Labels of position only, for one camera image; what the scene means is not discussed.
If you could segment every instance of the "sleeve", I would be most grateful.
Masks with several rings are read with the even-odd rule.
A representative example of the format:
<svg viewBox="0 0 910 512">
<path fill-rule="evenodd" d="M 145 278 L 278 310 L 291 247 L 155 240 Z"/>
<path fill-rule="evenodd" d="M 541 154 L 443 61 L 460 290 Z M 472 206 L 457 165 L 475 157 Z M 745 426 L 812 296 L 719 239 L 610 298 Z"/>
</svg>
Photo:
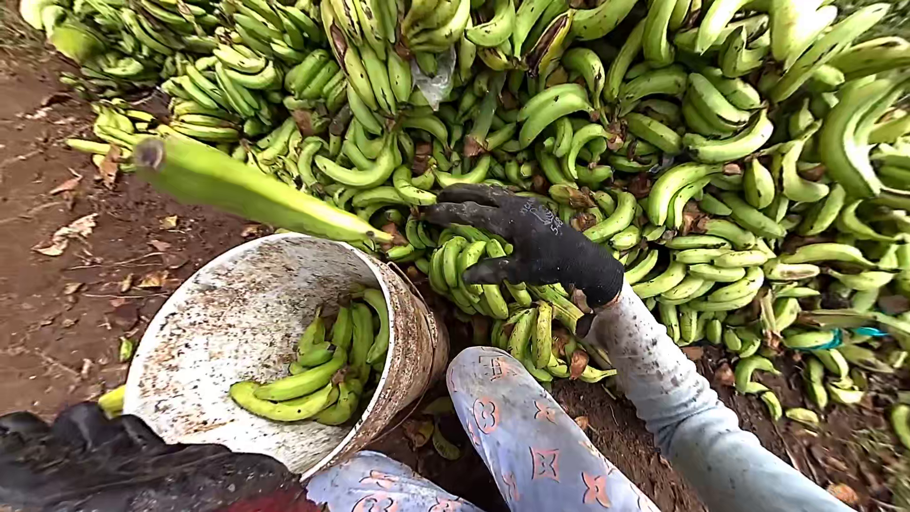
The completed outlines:
<svg viewBox="0 0 910 512">
<path fill-rule="evenodd" d="M 852 510 L 740 429 L 628 283 L 594 318 L 585 342 L 609 352 L 655 444 L 709 510 Z"/>
</svg>

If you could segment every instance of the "patterned pants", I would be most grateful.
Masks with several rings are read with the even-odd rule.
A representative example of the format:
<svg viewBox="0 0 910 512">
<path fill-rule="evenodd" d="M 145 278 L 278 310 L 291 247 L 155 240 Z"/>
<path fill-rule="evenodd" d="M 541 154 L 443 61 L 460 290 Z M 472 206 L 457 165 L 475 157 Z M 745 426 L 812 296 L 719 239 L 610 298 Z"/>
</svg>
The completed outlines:
<svg viewBox="0 0 910 512">
<path fill-rule="evenodd" d="M 658 510 L 508 353 L 471 347 L 452 361 L 446 384 L 512 511 Z M 480 512 L 375 452 L 313 476 L 307 490 L 333 512 Z"/>
</svg>

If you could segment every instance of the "brown soil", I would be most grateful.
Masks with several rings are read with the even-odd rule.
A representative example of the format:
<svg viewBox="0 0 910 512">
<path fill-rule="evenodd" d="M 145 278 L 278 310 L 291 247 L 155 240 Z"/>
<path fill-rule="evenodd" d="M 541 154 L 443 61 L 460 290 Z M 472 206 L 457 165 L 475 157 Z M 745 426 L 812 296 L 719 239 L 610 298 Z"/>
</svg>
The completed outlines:
<svg viewBox="0 0 910 512">
<path fill-rule="evenodd" d="M 5 390 L 0 414 L 27 409 L 50 418 L 68 404 L 122 384 L 127 364 L 117 360 L 119 339 L 137 341 L 182 280 L 243 242 L 245 234 L 261 234 L 241 219 L 178 204 L 135 177 L 121 177 L 115 190 L 96 183 L 89 158 L 61 144 L 64 138 L 89 133 L 92 118 L 86 102 L 61 96 L 67 93 L 55 76 L 65 68 L 47 53 L 0 50 L 0 383 Z M 74 173 L 83 178 L 72 192 L 49 194 Z M 32 251 L 59 227 L 90 213 L 98 214 L 94 232 L 72 241 L 63 255 Z M 177 225 L 164 226 L 172 216 Z M 168 272 L 161 287 L 135 286 L 155 271 Z M 121 288 L 127 276 L 133 286 Z M 81 285 L 73 292 L 74 283 Z M 447 324 L 454 349 L 470 341 L 466 324 L 451 318 Z M 708 349 L 699 365 L 710 376 L 719 362 L 718 351 Z M 782 390 L 784 406 L 802 405 L 798 379 L 780 377 L 767 384 Z M 740 415 L 743 428 L 820 485 L 846 483 L 860 493 L 865 509 L 871 507 L 870 497 L 888 498 L 881 468 L 865 467 L 848 445 L 855 429 L 883 426 L 880 410 L 838 409 L 829 415 L 826 430 L 811 437 L 793 423 L 773 424 L 752 397 L 735 396 L 731 388 L 719 392 Z M 428 397 L 442 393 L 444 388 L 437 386 Z M 577 382 L 558 383 L 554 396 L 572 417 L 588 416 L 594 444 L 662 510 L 703 509 L 656 453 L 627 402 L 610 398 L 599 386 Z M 505 510 L 463 433 L 457 428 L 446 428 L 446 433 L 463 448 L 458 461 L 442 459 L 429 446 L 411 450 L 400 427 L 373 448 L 481 507 Z"/>
</svg>

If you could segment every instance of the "dirty bucket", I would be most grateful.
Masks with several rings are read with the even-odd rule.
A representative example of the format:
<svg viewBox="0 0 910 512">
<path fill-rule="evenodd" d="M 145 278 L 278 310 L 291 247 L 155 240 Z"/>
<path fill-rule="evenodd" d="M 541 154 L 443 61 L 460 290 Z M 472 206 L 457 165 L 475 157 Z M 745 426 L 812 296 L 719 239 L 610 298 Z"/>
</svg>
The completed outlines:
<svg viewBox="0 0 910 512">
<path fill-rule="evenodd" d="M 385 369 L 355 425 L 273 422 L 234 404 L 234 382 L 288 375 L 316 308 L 336 312 L 355 284 L 382 290 L 390 324 Z M 419 399 L 448 351 L 444 327 L 392 267 L 347 243 L 271 235 L 218 256 L 161 307 L 130 367 L 124 413 L 169 443 L 273 456 L 307 478 L 363 448 Z"/>
</svg>

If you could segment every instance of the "gloved hand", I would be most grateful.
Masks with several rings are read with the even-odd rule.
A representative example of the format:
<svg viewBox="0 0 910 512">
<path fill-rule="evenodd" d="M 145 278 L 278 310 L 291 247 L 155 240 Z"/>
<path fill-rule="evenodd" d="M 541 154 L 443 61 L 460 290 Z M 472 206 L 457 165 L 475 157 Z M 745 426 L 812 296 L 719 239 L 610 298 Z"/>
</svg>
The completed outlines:
<svg viewBox="0 0 910 512">
<path fill-rule="evenodd" d="M 427 209 L 426 219 L 448 226 L 468 224 L 511 242 L 510 256 L 482 261 L 465 282 L 573 285 L 592 307 L 612 301 L 622 288 L 623 268 L 609 251 L 562 222 L 539 201 L 498 187 L 452 185 Z"/>
<path fill-rule="evenodd" d="M 52 425 L 0 416 L 0 507 L 101 512 L 317 512 L 277 460 L 222 445 L 166 445 L 139 418 L 90 403 Z"/>
</svg>

